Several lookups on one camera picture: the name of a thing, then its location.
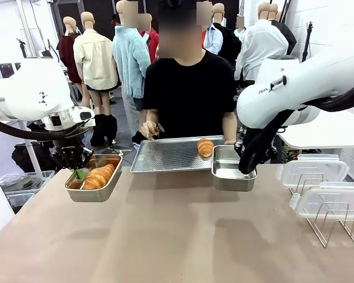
white robotic arm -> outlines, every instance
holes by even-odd
[[[53,140],[51,157],[59,167],[81,168],[92,150],[84,147],[80,127],[94,126],[94,111],[75,106],[59,64],[52,58],[26,58],[10,78],[0,79],[0,120],[41,119],[48,132],[28,132],[0,122],[0,131],[30,140]]]
[[[248,127],[244,141],[235,145],[243,174],[263,161],[279,128],[312,121],[320,110],[354,107],[354,50],[319,54],[265,77],[237,101],[239,119]]]

metal container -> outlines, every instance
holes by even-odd
[[[215,146],[212,154],[211,173],[214,175],[214,187],[218,190],[249,192],[253,189],[257,170],[244,175],[238,170],[240,157],[234,146]]]
[[[132,173],[209,170],[211,156],[198,154],[197,143],[203,137],[144,140],[131,166]],[[224,136],[207,136],[214,145],[224,144]]]
[[[95,154],[92,156],[91,160],[88,162],[86,168],[89,171],[103,167],[107,164],[113,164],[116,169],[110,180],[107,182],[105,187],[97,190],[83,190],[82,186],[84,183],[83,179],[78,179],[76,172],[74,172],[68,181],[65,183],[64,187],[70,194],[70,198],[74,202],[105,202],[108,200],[113,192],[113,189],[118,182],[118,179],[122,173],[122,157],[119,155],[110,154]]]

brown tabletop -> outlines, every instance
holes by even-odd
[[[75,203],[59,172],[0,232],[0,283],[354,282],[354,245],[324,249],[258,167],[251,192],[222,192],[204,172],[131,174],[110,199]]]

cream jacket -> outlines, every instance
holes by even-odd
[[[87,29],[75,39],[73,51],[77,71],[84,84],[95,90],[108,90],[117,85],[111,40]]]

empty metal container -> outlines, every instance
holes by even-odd
[[[74,202],[105,202],[112,194],[116,183],[122,173],[122,157],[111,154],[95,154],[88,162],[86,168],[89,171],[103,167],[107,164],[113,164],[116,169],[107,184],[97,190],[83,190],[81,187],[84,183],[83,179],[77,177],[76,171],[71,175],[65,183],[65,189],[68,191],[70,198]]]
[[[234,146],[215,146],[212,154],[211,173],[214,175],[214,187],[218,190],[249,192],[253,189],[257,170],[244,175],[238,170],[240,157]]]

